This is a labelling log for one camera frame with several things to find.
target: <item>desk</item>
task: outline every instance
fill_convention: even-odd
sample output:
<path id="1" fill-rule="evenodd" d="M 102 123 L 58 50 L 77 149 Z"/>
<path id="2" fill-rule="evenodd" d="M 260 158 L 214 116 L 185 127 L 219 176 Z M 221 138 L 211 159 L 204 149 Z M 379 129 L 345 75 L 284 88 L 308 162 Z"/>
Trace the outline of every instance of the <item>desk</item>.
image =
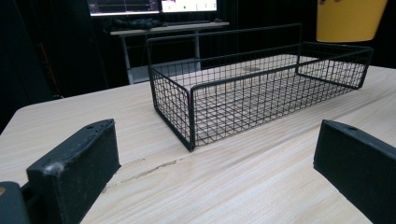
<path id="1" fill-rule="evenodd" d="M 313 168 L 323 119 L 396 146 L 396 70 L 371 66 L 363 88 L 190 153 L 151 102 L 148 82 L 30 105 L 0 135 L 0 181 L 81 127 L 116 121 L 122 167 L 82 223 L 369 223 Z"/>
<path id="2" fill-rule="evenodd" d="M 200 23 L 200 24 L 189 24 L 189 25 L 178 25 L 178 26 L 167 26 L 167 27 L 156 27 L 150 30 L 127 30 L 127 31 L 113 31 L 110 32 L 111 35 L 118 35 L 121 39 L 122 51 L 126 64 L 126 71 L 128 74 L 128 79 L 130 84 L 134 84 L 133 74 L 131 71 L 131 64 L 129 63 L 129 55 L 128 48 L 126 46 L 125 37 L 134 36 L 134 35 L 156 35 L 163 33 L 176 33 L 176 32 L 184 32 L 184 31 L 193 31 L 195 34 L 198 34 L 199 31 L 205 29 L 216 29 L 221 28 L 223 26 L 229 25 L 229 22 L 210 22 L 210 23 Z M 200 58 L 200 50 L 199 50 L 199 37 L 196 36 L 194 38 L 194 56 L 195 58 Z"/>

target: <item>monitor screen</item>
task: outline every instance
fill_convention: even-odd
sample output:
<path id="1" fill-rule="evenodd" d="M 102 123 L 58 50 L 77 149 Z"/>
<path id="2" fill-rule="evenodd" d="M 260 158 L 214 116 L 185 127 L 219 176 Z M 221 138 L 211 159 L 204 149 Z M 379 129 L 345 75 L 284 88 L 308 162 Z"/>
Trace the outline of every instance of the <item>monitor screen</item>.
<path id="1" fill-rule="evenodd" d="M 91 16 L 125 16 L 159 13 L 157 0 L 87 0 Z"/>
<path id="2" fill-rule="evenodd" d="M 163 12 L 216 11 L 216 0 L 162 0 Z"/>

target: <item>scratch on table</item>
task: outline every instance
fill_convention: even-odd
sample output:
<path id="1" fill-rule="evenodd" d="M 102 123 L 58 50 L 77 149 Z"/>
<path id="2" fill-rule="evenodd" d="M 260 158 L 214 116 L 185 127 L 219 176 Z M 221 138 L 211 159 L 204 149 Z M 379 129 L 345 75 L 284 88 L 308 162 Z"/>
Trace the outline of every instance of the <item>scratch on table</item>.
<path id="1" fill-rule="evenodd" d="M 121 180 L 121 182 L 119 182 L 119 183 L 108 184 L 108 185 L 102 190 L 102 193 L 106 193 L 106 191 L 107 191 L 108 189 L 113 189 L 113 188 L 115 188 L 116 186 L 118 186 L 119 184 L 125 184 L 125 183 L 127 183 L 127 182 L 129 182 L 129 181 L 131 181 L 131 180 L 133 180 L 133 179 L 138 179 L 138 178 L 143 177 L 143 176 L 145 176 L 145 175 L 149 175 L 149 174 L 155 172 L 156 170 L 159 170 L 160 168 L 163 168 L 163 167 L 166 167 L 166 166 L 170 166 L 170 165 L 174 165 L 174 164 L 176 164 L 176 163 L 177 163 L 177 161 L 169 161 L 169 162 L 163 163 L 163 164 L 161 164 L 161 165 L 159 165 L 159 166 L 157 166 L 157 167 L 155 167 L 155 168 L 152 168 L 152 169 L 150 169 L 150 170 L 147 170 L 147 171 L 145 171 L 145 172 L 143 172 L 143 173 L 141 173 L 141 174 L 139 174 L 139 175 L 134 175 L 134 176 L 132 176 L 132 177 L 123 179 L 123 180 Z"/>

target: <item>table leg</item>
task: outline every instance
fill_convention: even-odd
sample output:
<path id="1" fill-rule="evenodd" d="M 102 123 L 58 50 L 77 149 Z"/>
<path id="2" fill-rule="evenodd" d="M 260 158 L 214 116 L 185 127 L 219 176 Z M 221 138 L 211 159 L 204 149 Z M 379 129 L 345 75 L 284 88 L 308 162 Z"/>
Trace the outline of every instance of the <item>table leg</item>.
<path id="1" fill-rule="evenodd" d="M 194 57 L 195 57 L 195 60 L 198 60 L 195 63 L 195 68 L 197 71 L 199 71 L 199 70 L 201 70 L 201 62 L 199 61 L 199 60 L 201 60 L 201 53 L 199 50 L 199 36 L 198 36 L 199 31 L 194 31 L 194 34 L 196 35 L 194 38 Z"/>
<path id="2" fill-rule="evenodd" d="M 131 65 L 129 63 L 129 55 L 128 55 L 128 49 L 127 49 L 127 46 L 125 43 L 125 36 L 120 36 L 120 38 L 121 38 L 122 50 L 123 50 L 123 54 L 124 54 L 126 73 L 128 76 L 129 84 L 133 85 L 134 77 L 132 76 L 132 73 L 131 73 Z"/>

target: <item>black wire basket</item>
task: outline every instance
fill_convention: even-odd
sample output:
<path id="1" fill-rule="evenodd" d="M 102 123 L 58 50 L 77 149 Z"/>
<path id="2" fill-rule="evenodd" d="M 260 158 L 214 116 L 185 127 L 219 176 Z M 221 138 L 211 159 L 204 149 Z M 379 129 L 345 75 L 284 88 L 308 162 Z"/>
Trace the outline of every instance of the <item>black wire basket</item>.
<path id="1" fill-rule="evenodd" d="M 362 87 L 371 48 L 302 42 L 301 33 L 290 24 L 149 39 L 155 110 L 193 151 Z M 156 48 L 181 40 L 194 43 L 183 49 L 195 49 L 191 60 L 154 63 Z M 240 43 L 253 40 L 250 49 Z M 199 44 L 208 56 L 198 58 Z"/>

